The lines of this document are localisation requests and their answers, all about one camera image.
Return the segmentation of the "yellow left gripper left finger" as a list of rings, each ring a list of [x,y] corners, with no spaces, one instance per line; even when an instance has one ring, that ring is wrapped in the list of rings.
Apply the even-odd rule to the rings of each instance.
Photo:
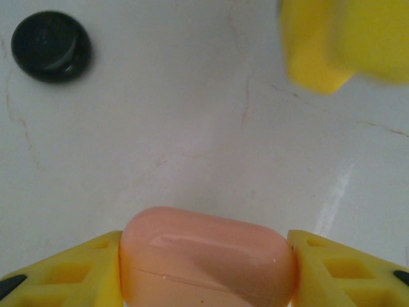
[[[1,306],[123,306],[121,231],[112,231],[1,278]]]

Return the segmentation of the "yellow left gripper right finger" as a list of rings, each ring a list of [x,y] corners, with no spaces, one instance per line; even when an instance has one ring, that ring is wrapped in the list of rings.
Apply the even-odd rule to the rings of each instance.
[[[303,230],[287,240],[298,264],[292,306],[408,306],[408,268]]]

